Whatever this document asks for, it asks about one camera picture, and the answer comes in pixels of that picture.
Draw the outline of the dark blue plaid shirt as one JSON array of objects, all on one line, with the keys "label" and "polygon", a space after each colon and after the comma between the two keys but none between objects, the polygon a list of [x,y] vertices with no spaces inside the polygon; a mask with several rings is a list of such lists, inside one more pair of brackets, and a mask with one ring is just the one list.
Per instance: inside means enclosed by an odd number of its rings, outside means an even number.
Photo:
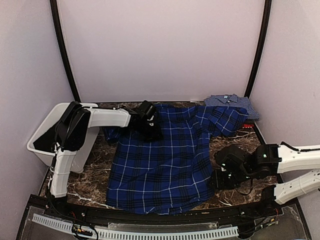
[{"label": "dark blue plaid shirt", "polygon": [[173,215],[209,200],[213,167],[210,139],[231,137],[248,118],[231,106],[173,107],[158,104],[162,139],[147,142],[134,130],[105,127],[105,140],[116,144],[106,203],[134,214]]}]

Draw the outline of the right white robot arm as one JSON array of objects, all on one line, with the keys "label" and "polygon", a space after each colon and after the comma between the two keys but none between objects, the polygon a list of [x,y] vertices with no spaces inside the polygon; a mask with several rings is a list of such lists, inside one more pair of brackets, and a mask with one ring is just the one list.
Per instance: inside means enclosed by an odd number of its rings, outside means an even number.
[{"label": "right white robot arm", "polygon": [[260,217],[273,211],[275,203],[283,205],[320,188],[319,145],[293,147],[283,141],[281,144],[262,144],[249,153],[232,144],[218,151],[214,159],[220,168],[212,172],[210,185],[216,191],[233,190],[254,179],[307,171],[288,182],[264,188],[261,201],[255,205],[255,213]]}]

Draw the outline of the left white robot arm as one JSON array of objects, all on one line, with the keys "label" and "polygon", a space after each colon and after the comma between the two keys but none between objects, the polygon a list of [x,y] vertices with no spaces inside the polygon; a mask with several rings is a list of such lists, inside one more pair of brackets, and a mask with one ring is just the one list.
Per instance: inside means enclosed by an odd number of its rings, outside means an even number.
[{"label": "left white robot arm", "polygon": [[71,213],[70,206],[60,198],[67,195],[73,162],[84,160],[92,149],[94,142],[88,140],[88,130],[125,128],[137,132],[145,142],[154,142],[163,137],[158,118],[156,107],[146,100],[132,109],[84,106],[77,101],[69,103],[55,127],[55,155],[51,164],[53,175],[48,189],[56,199],[51,203],[51,210],[60,218],[67,218]]}]

